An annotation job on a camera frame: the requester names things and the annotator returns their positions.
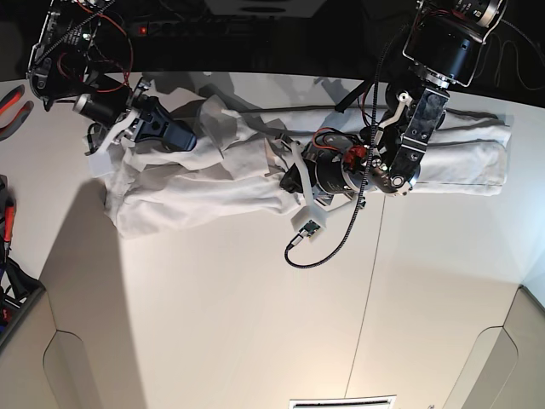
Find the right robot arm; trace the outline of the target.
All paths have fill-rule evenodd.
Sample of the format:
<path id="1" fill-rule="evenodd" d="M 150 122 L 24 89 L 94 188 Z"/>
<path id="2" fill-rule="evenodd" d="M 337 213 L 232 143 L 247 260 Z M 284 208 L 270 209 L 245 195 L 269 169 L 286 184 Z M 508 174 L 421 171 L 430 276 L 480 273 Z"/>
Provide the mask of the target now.
<path id="1" fill-rule="evenodd" d="M 27 78 L 45 110 L 71 103 L 75 113 L 90 120 L 90 156 L 122 139 L 190 152 L 197 137 L 149 95 L 151 80 L 130 83 L 134 62 L 129 27 L 113 1 L 53 1 L 32 48 Z"/>

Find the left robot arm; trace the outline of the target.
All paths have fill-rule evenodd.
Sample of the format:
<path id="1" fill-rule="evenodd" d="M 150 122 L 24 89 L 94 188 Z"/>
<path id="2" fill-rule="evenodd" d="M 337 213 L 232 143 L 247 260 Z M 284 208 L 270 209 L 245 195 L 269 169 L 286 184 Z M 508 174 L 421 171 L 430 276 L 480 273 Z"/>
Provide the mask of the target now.
<path id="1" fill-rule="evenodd" d="M 400 33 L 410 65 L 386 88 L 387 109 L 364 116 L 351 134 L 317 130 L 279 185 L 322 205 L 363 190 L 405 195 L 493 195 L 505 180 L 503 143 L 489 136 L 434 141 L 447 115 L 450 85 L 468 86 L 481 51 L 500 22 L 503 1 L 420 1 L 409 30 Z"/>

